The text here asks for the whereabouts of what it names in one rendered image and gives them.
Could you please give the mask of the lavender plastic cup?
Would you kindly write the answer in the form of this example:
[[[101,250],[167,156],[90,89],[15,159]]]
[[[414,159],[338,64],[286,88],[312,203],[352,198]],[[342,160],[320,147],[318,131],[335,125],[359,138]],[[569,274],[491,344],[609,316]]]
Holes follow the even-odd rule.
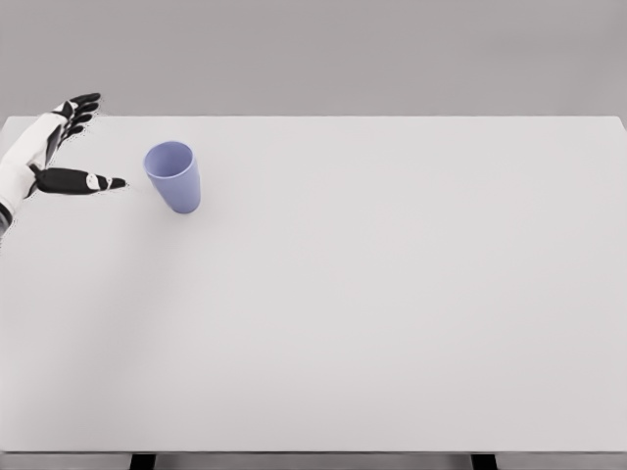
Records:
[[[154,146],[144,157],[143,167],[153,187],[171,210],[188,214],[199,208],[199,168],[186,144],[168,141]]]

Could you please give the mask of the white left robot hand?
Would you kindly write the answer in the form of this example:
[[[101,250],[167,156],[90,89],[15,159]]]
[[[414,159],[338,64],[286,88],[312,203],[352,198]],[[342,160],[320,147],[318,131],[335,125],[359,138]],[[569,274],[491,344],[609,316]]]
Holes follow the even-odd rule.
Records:
[[[97,92],[64,101],[40,115],[0,159],[0,202],[17,205],[38,190],[83,196],[127,186],[121,177],[51,165],[61,146],[80,134],[100,107]]]

